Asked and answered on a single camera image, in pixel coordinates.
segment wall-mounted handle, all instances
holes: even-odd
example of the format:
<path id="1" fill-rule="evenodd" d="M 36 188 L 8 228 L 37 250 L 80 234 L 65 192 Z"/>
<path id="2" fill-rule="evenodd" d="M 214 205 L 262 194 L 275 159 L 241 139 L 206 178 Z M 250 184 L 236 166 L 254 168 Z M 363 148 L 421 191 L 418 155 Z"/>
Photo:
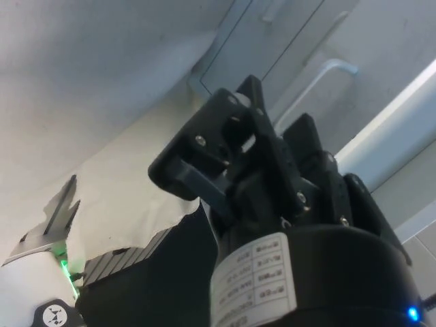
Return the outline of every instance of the wall-mounted handle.
<path id="1" fill-rule="evenodd" d="M 271 24 L 279 13 L 280 9 L 285 4 L 286 0 L 269 0 L 270 3 L 266 7 L 264 13 L 260 17 L 262 22 Z"/>
<path id="2" fill-rule="evenodd" d="M 313 87 L 331 70 L 338 69 L 343 72 L 347 72 L 350 75 L 356 75 L 358 73 L 358 68 L 347 61 L 340 59 L 329 59 L 320 68 L 318 74 L 315 78 L 297 95 L 292 104 L 277 118 L 274 124 L 274 129 L 277 135 L 281 135 L 286 127 L 283 127 L 283 123 L 286 120 L 289 113 L 291 113 L 298 104 L 303 100 L 303 98 L 309 93 Z"/>
<path id="3" fill-rule="evenodd" d="M 311 60 L 313 55 L 322 47 L 325 41 L 341 26 L 343 21 L 348 17 L 349 12 L 341 12 L 334 20 L 332 26 L 327 30 L 321 40 L 315 45 L 313 50 L 307 55 L 306 59 L 302 62 L 303 67 Z"/>

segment green led light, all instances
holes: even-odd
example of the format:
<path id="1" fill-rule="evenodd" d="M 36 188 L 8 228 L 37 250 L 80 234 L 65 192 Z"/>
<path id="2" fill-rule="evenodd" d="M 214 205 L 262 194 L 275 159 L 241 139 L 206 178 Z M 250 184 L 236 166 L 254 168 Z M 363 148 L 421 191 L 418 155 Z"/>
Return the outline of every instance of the green led light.
<path id="1" fill-rule="evenodd" d="M 79 297 L 79 293 L 76 290 L 76 288 L 74 287 L 73 282 L 71 281 L 71 274 L 68 271 L 68 261 L 67 260 L 61 260 L 61 268 L 62 268 L 62 271 L 65 274 L 65 276 L 68 278 L 69 283 L 71 284 L 71 287 L 73 288 L 74 298 L 77 300 Z"/>

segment white label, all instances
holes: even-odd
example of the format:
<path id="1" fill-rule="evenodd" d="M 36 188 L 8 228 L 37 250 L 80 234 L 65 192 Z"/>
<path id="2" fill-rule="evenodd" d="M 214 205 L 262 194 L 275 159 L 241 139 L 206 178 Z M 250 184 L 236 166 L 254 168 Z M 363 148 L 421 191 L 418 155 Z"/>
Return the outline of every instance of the white label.
<path id="1" fill-rule="evenodd" d="M 50 305 L 42 313 L 42 321 L 48 327 L 61 327 L 67 320 L 67 311 L 60 305 Z"/>
<path id="2" fill-rule="evenodd" d="M 284 233 L 240 247 L 212 275 L 212 327 L 259 326 L 296 308 L 291 257 Z"/>

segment logo sticker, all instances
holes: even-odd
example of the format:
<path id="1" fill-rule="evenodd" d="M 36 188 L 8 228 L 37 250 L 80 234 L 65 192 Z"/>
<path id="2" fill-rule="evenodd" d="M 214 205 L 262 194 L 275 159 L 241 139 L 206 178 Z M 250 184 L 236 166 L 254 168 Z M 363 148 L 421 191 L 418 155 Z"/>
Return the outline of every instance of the logo sticker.
<path id="1" fill-rule="evenodd" d="M 42 321 L 48 327 L 61 327 L 67 322 L 67 311 L 60 305 L 50 305 L 42 314 Z"/>

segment blue led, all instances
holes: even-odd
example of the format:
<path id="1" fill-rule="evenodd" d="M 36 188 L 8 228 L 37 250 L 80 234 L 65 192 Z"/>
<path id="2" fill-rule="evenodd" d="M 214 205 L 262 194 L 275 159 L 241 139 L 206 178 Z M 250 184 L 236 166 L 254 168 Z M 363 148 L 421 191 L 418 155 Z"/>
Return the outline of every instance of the blue led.
<path id="1" fill-rule="evenodd" d="M 409 315 L 409 318 L 414 322 L 417 322 L 420 319 L 420 314 L 415 307 L 410 307 L 407 311 L 407 314 Z"/>

